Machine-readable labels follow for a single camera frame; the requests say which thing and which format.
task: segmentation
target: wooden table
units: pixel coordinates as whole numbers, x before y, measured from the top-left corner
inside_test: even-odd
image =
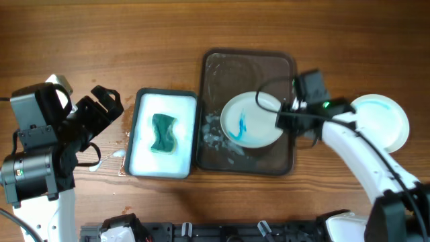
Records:
[[[95,138],[107,156],[126,149],[136,92],[142,87],[198,91],[203,54],[213,47],[280,50],[298,70],[319,68],[333,97],[379,93],[396,100],[411,123],[407,144],[392,154],[430,182],[430,18],[424,2],[284,1],[2,7],[0,96],[65,75],[76,102],[95,85],[121,93],[124,114]],[[0,104],[0,155],[17,123]],[[81,162],[95,153],[79,154]],[[185,180],[119,176],[121,158],[90,173],[78,167],[76,226],[134,212],[141,221],[255,223],[309,219],[370,203],[344,162],[321,144],[297,152],[292,175],[256,177],[193,169]],[[0,206],[11,211],[0,190]],[[2,241],[23,241],[0,217]]]

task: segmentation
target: white plate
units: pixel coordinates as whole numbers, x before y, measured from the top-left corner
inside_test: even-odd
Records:
[[[357,110],[358,128],[365,127],[388,153],[403,146],[409,135],[409,121],[403,109],[383,95],[364,95],[351,104]]]
[[[237,95],[228,101],[221,113],[222,131],[233,143],[246,148],[265,147],[282,134],[282,129],[275,127],[277,114],[257,106],[255,93]],[[281,108],[281,102],[267,93],[260,92],[258,100],[265,108]]]

